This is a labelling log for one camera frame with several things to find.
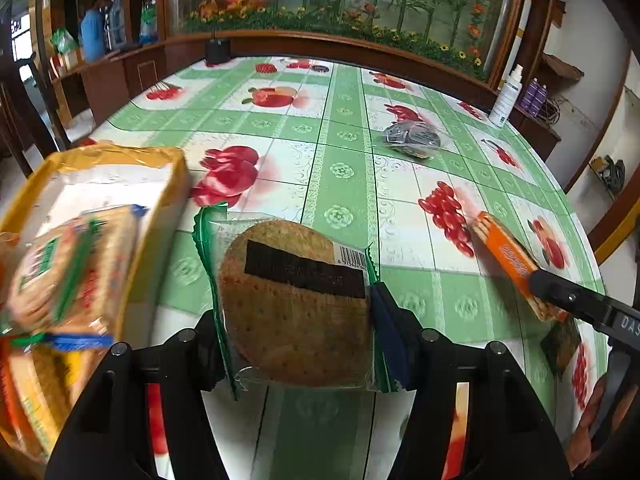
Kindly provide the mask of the small black cup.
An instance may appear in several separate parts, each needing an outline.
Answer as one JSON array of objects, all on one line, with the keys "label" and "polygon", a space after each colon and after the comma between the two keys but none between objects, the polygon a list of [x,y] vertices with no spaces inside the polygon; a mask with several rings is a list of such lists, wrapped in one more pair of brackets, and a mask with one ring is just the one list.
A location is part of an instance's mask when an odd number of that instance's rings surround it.
[{"label": "small black cup", "polygon": [[228,38],[210,38],[205,43],[205,65],[207,67],[228,63],[232,59],[231,42]]}]

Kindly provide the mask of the green white bag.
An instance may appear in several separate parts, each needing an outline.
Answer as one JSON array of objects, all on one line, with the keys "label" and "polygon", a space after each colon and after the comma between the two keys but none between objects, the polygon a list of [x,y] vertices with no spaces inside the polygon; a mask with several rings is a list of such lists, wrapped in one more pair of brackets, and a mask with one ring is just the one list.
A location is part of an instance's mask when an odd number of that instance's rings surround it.
[{"label": "green white bag", "polygon": [[78,48],[74,37],[64,28],[57,29],[50,38],[50,43],[58,54],[66,55]]}]

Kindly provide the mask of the dark green snack packet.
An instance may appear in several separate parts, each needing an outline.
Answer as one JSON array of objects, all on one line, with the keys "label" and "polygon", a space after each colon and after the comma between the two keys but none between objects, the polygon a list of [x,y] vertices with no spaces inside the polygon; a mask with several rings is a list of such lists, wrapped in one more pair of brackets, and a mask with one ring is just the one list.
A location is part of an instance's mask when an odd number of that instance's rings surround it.
[{"label": "dark green snack packet", "polygon": [[540,348],[555,377],[563,376],[581,343],[582,336],[572,316],[553,322],[549,333],[542,338]]}]

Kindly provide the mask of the clear packet dark snack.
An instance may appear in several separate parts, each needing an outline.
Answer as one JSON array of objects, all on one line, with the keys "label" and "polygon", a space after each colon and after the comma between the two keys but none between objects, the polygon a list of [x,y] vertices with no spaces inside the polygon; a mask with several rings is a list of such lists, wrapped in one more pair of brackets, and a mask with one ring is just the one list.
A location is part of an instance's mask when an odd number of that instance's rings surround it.
[{"label": "clear packet dark snack", "polygon": [[442,135],[426,122],[401,120],[384,130],[382,143],[399,153],[428,159],[442,147]]}]

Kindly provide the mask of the blue edged soda cracker pack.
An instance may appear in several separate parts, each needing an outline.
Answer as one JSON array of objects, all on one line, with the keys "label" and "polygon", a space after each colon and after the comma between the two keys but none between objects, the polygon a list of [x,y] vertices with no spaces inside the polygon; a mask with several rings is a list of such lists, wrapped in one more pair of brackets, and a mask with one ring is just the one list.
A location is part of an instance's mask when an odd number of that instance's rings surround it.
[{"label": "blue edged soda cracker pack", "polygon": [[139,226],[148,210],[137,204],[89,210],[104,223],[92,250],[88,273],[80,289],[80,306],[61,326],[48,330],[55,335],[110,336],[125,296],[129,267],[136,252]]}]

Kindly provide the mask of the blue water jug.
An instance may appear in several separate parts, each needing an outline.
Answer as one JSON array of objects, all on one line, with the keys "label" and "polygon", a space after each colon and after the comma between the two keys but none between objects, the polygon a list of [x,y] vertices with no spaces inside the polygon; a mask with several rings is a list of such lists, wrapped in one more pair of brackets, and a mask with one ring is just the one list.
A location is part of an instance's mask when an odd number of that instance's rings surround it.
[{"label": "blue water jug", "polygon": [[87,63],[96,62],[105,55],[103,21],[99,11],[90,9],[80,23],[82,50]]}]

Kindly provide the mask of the slim orange cracker pack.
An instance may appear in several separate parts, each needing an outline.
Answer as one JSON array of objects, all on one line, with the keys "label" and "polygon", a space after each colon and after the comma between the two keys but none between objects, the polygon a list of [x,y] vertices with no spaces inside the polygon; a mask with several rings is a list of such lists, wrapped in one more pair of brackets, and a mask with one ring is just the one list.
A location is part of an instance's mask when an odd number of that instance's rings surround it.
[{"label": "slim orange cracker pack", "polygon": [[492,214],[481,211],[472,229],[506,272],[539,321],[564,322],[568,313],[534,296],[529,279],[539,266],[525,247]]}]

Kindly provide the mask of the yellow cardboard tray box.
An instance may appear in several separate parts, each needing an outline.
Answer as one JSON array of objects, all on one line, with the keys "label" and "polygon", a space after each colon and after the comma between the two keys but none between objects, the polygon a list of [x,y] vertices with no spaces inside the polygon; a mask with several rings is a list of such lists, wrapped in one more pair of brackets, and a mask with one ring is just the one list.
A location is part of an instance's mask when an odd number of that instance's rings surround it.
[{"label": "yellow cardboard tray box", "polygon": [[108,347],[151,336],[190,186],[180,148],[49,156],[1,222],[1,433],[47,463]]}]

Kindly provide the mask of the dark wooden chair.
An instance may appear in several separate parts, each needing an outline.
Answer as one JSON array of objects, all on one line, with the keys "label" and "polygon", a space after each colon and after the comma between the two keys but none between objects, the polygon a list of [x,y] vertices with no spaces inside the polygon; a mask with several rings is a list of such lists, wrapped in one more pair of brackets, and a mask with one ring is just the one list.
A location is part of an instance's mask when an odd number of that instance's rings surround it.
[{"label": "dark wooden chair", "polygon": [[[35,55],[32,55],[12,61],[7,55],[1,55],[1,154],[9,153],[26,178],[32,174],[32,166],[25,155],[29,145],[35,145],[43,159],[54,152],[66,151],[72,145],[34,59]],[[20,68],[24,66],[34,76],[51,128],[29,99],[20,76]]]}]

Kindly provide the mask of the round cracker pack black label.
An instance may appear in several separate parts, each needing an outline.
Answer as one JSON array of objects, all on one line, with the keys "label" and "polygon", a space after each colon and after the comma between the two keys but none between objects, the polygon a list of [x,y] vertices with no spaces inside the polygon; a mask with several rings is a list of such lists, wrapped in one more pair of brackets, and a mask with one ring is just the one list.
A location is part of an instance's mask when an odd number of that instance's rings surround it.
[{"label": "round cracker pack black label", "polygon": [[201,208],[192,238],[212,292],[224,376],[252,382],[395,392],[374,327],[370,249],[265,214]]}]

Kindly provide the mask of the green label square cracker pack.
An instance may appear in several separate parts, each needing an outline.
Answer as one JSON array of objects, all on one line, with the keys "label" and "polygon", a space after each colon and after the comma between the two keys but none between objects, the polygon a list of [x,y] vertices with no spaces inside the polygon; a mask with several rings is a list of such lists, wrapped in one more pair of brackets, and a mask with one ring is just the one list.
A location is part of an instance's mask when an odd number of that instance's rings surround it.
[{"label": "green label square cracker pack", "polygon": [[55,357],[46,347],[16,347],[10,351],[9,368],[21,407],[49,458],[70,414]]}]

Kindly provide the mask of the yellow square cracker pack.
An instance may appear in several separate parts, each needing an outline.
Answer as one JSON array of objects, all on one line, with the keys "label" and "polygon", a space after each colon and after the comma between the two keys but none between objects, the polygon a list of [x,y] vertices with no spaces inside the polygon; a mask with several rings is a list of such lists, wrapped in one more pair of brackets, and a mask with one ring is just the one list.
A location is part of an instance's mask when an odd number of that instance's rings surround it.
[{"label": "yellow square cracker pack", "polygon": [[62,362],[64,364],[64,384],[73,406],[80,397],[82,390],[91,378],[93,372],[104,357],[105,349],[87,349],[64,352]]}]

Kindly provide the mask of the round cracker pack green ends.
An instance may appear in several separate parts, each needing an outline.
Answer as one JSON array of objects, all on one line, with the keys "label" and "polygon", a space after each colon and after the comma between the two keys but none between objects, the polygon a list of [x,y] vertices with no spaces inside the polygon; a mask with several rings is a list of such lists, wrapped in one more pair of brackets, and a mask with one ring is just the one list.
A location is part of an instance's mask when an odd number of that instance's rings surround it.
[{"label": "round cracker pack green ends", "polygon": [[52,330],[80,306],[82,281],[104,223],[76,217],[32,241],[9,284],[6,306],[22,330]]}]

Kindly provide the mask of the green fruit pattern tablecloth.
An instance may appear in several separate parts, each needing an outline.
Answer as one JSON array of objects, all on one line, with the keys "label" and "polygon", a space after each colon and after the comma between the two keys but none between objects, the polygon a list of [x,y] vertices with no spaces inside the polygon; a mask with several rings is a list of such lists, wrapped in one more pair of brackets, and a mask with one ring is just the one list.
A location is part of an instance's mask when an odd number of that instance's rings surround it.
[{"label": "green fruit pattern tablecloth", "polygon": [[[401,119],[445,135],[424,162],[378,140]],[[439,182],[497,217],[540,263],[604,292],[587,235],[547,165],[509,124],[501,129],[459,99],[374,70],[308,58],[198,62],[140,94],[99,126],[96,142],[176,146],[194,182],[209,151],[252,148],[257,178],[230,216],[303,223],[334,240],[370,247],[401,307],[462,344],[503,341],[518,360],[561,441],[578,425],[604,373],[605,336],[578,322],[582,342],[562,378],[536,319],[491,254],[473,258],[446,239],[419,205]],[[212,307],[194,247],[190,198],[158,298],[152,344],[193,326]],[[235,402],[226,381],[204,394],[231,479],[384,479],[411,410],[413,392],[283,389],[245,383]]]}]

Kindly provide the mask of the purple bottles pair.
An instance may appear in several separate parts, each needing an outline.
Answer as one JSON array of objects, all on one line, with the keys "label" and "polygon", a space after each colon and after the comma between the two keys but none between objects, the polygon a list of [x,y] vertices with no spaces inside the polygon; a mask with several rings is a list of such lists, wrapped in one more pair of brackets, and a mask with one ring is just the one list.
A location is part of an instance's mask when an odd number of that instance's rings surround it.
[{"label": "purple bottles pair", "polygon": [[537,78],[534,78],[529,81],[518,106],[530,116],[537,117],[541,107],[544,105],[544,102],[546,102],[547,96],[547,86],[541,84]]}]

